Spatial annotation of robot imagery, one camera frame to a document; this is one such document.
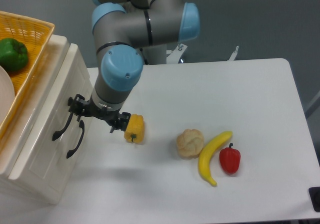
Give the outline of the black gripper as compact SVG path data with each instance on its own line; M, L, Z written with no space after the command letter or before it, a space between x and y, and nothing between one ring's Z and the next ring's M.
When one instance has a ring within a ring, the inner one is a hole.
M97 107L92 100L87 101L82 95L77 94L74 98L68 99L69 112L77 116L76 120L80 121L81 117L95 117L103 120L111 126L110 133L114 130L126 131L129 124L131 113L119 113L110 111L106 107Z

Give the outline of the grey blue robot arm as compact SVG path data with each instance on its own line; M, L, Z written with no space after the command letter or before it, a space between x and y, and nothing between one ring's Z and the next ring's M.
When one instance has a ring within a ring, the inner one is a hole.
M184 0L93 0L91 29L98 77L90 99L68 100L71 116L95 117L112 130L127 128L129 113L120 110L138 83L145 63L139 50L198 37L200 15Z

